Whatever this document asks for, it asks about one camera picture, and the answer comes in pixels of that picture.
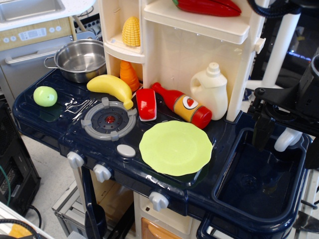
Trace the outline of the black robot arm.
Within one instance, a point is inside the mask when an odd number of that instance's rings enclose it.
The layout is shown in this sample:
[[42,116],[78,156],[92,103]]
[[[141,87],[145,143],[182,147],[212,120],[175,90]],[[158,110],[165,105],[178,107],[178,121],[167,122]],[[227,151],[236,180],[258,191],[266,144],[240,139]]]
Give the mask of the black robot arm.
[[275,124],[316,138],[306,152],[305,168],[319,167],[319,56],[316,54],[298,84],[286,89],[256,88],[249,107],[256,124],[253,145],[264,149]]

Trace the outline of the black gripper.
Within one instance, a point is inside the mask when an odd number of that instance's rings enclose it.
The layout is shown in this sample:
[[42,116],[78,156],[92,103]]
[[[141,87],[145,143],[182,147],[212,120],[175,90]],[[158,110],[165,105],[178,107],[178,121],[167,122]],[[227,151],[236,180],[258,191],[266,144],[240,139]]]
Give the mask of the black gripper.
[[298,87],[286,89],[256,88],[248,112],[257,119],[252,144],[262,151],[275,123],[312,135],[319,134],[319,97],[313,93],[298,96]]

